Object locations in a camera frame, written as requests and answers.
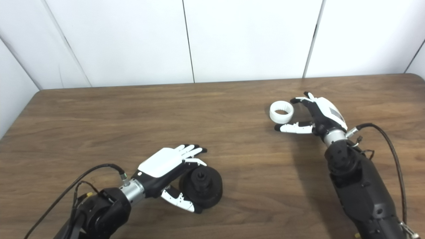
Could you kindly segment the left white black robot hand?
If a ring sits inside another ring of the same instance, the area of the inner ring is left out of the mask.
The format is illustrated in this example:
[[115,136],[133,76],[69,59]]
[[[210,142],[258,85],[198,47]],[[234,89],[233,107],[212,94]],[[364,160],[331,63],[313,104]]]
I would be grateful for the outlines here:
[[121,191],[132,206],[143,199],[161,197],[176,207],[200,214],[203,209],[171,183],[189,170],[207,166],[196,158],[200,153],[206,152],[207,149],[199,145],[162,148],[138,166],[129,186],[125,186]]

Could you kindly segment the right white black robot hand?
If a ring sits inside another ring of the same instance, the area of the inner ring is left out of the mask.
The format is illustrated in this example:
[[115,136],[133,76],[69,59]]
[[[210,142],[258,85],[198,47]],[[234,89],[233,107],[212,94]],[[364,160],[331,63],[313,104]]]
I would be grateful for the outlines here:
[[305,91],[304,97],[295,97],[290,100],[291,104],[301,103],[310,113],[311,121],[299,121],[295,124],[278,123],[274,129],[278,132],[295,134],[313,134],[325,136],[337,129],[347,132],[346,121],[333,103],[324,97],[314,97],[312,93]]

